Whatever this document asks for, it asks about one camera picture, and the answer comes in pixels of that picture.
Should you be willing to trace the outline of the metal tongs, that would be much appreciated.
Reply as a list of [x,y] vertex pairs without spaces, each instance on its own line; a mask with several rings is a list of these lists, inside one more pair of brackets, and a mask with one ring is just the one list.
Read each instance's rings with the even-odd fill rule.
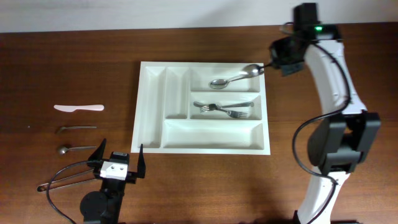
[[62,178],[57,178],[50,185],[48,182],[37,186],[36,191],[38,193],[45,193],[47,189],[62,189],[65,187],[71,187],[74,185],[84,184],[96,180],[93,175],[93,169],[79,172],[77,174],[69,175]]

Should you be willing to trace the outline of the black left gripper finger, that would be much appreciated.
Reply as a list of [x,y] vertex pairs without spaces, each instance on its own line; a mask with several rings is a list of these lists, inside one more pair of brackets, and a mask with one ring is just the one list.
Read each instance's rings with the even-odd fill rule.
[[104,150],[106,147],[106,138],[104,138],[99,147],[88,158],[89,161],[100,161],[103,158]]
[[144,179],[146,176],[146,163],[144,159],[144,146],[140,145],[139,149],[139,158],[137,161],[137,178]]

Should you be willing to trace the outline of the large metal spoon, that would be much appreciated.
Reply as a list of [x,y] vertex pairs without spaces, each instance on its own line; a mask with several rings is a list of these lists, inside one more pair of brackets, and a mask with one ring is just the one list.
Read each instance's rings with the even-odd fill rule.
[[220,90],[226,88],[231,82],[246,79],[247,75],[238,75],[229,79],[216,79],[209,82],[208,86],[212,89]]
[[271,63],[268,63],[266,65],[260,66],[258,64],[250,64],[245,66],[241,72],[246,78],[254,78],[258,77],[260,75],[263,75],[265,73],[265,68],[270,67]]

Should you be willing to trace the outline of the white handled fork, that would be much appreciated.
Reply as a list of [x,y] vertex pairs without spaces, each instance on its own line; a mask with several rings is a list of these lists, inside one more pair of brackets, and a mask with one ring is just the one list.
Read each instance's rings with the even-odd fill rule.
[[228,108],[223,108],[223,109],[219,108],[214,111],[224,112],[231,118],[247,118],[248,117],[248,114],[246,112],[228,110]]

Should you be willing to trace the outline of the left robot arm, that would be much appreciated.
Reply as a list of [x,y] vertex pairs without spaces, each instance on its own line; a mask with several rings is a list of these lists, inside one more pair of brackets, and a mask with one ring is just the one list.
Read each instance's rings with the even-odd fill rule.
[[146,175],[143,147],[139,147],[137,170],[129,170],[130,155],[112,152],[109,159],[103,157],[106,147],[104,139],[88,158],[94,178],[101,180],[101,188],[86,194],[80,202],[84,223],[118,223],[124,192],[127,184],[135,184]]

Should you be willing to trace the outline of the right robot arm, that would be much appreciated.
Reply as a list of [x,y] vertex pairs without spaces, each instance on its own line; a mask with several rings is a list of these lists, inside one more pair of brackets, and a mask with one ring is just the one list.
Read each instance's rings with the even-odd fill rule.
[[[312,167],[294,223],[329,223],[341,186],[366,159],[380,128],[360,100],[334,24],[317,4],[294,7],[293,29],[270,48],[269,66],[283,76],[311,71],[322,114],[310,135]],[[271,152],[263,63],[142,62],[131,151],[250,154]]]

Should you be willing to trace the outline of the metal fork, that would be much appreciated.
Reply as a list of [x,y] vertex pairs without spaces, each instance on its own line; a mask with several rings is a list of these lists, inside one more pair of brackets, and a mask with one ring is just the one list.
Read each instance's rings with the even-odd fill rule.
[[237,104],[232,104],[232,105],[224,105],[224,106],[219,106],[217,104],[204,104],[204,103],[200,103],[198,101],[194,101],[193,105],[198,107],[200,109],[201,113],[204,112],[209,112],[209,111],[214,111],[217,110],[219,108],[223,109],[223,108],[239,108],[239,107],[253,107],[254,103],[252,101],[247,101],[244,103],[237,103]]

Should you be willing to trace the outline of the small metal teaspoon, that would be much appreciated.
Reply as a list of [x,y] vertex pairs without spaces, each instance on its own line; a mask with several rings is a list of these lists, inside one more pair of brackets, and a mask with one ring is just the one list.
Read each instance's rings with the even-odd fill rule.
[[74,129],[96,129],[96,126],[62,126],[60,127],[55,134],[60,134],[65,130],[74,130]]
[[66,146],[60,146],[57,149],[57,152],[60,155],[64,155],[67,152],[72,152],[72,151],[84,151],[84,150],[89,150],[89,149],[95,149],[95,146],[76,146],[76,147],[66,147]]

